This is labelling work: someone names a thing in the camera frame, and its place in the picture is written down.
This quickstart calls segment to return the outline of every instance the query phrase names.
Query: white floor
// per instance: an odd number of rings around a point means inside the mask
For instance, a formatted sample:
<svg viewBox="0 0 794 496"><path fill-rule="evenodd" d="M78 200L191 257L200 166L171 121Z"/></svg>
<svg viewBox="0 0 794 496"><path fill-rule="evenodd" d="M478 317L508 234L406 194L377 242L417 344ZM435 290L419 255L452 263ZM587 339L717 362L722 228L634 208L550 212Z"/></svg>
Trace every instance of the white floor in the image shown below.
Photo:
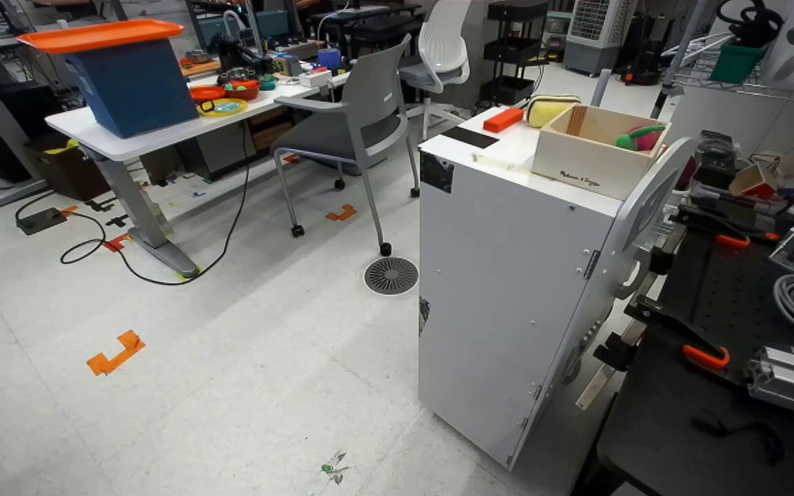
<svg viewBox="0 0 794 496"><path fill-rule="evenodd" d="M544 87L593 91L558 70ZM617 84L608 109L648 115L655 93ZM417 293L365 286L376 238L360 179L333 194L329 172L295 176L309 234L291 238L277 176L258 176L226 263L182 290L142 285L105 252L65 267L62 252L95 226L25 238L16 208L0 209L0 496L540 493L533 474L504 474L417 399ZM406 157L372 183L394 255L417 263ZM360 217L329 220L343 204ZM178 217L175 238L204 264L234 208L226 194ZM128 257L171 278L139 246ZM118 352L124 330L146 347L91 375L87 362ZM324 463L339 453L349 471L333 482Z"/></svg>

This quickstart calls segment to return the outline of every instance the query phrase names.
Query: gray chair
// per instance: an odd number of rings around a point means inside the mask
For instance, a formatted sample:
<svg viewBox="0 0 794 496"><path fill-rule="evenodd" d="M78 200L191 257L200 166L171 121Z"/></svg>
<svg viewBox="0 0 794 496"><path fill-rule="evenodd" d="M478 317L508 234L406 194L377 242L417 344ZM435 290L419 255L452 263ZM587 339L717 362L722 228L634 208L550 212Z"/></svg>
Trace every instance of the gray chair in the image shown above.
<svg viewBox="0 0 794 496"><path fill-rule="evenodd" d="M292 220L292 238L303 238L307 231L295 217L288 169L282 166L282 157L302 154L320 164L333 164L339 175L337 191L346 189L343 166L350 164L362 172L365 179L382 257L391 257L391 246L384 238L376 194L369 186L369 166L384 161L384 154L390 154L402 140L413 175L411 200L419 200L417 149L411 144L409 118L402 113L402 91L398 73L409 44L411 37L406 37L398 47L360 58L346 84L343 103L280 99L280 106L285 109L313 113L274 144L277 169Z"/></svg>

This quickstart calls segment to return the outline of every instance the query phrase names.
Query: office chair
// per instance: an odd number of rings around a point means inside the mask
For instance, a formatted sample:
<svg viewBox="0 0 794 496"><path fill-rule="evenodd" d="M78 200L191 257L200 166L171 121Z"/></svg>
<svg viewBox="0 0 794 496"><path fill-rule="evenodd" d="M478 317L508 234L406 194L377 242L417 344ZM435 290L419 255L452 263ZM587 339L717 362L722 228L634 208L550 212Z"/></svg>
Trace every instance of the office chair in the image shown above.
<svg viewBox="0 0 794 496"><path fill-rule="evenodd" d="M390 51L360 58L346 84L343 103L280 99L280 106L285 109L313 113L274 144L277 169L282 176L282 191L292 220L292 238L303 238L307 231L295 217L285 154L337 164L339 172L337 191L346 189L343 166L354 164L365 179L368 202L376 220L377 252L382 257L391 257L391 246L384 239L369 186L369 166L377 164L391 146L402 140L413 175L411 200L419 200L417 151L411 144L400 91L400 58L409 44L411 37L406 37L400 44Z"/></svg>
<svg viewBox="0 0 794 496"><path fill-rule="evenodd" d="M446 121L463 121L452 106L434 106L431 93L445 93L446 87L463 87L471 78L468 47L462 37L463 20L468 16L471 0L440 0L419 34L419 63L402 67L400 78L406 87L426 91L422 109L422 140L427 138L431 115Z"/></svg>

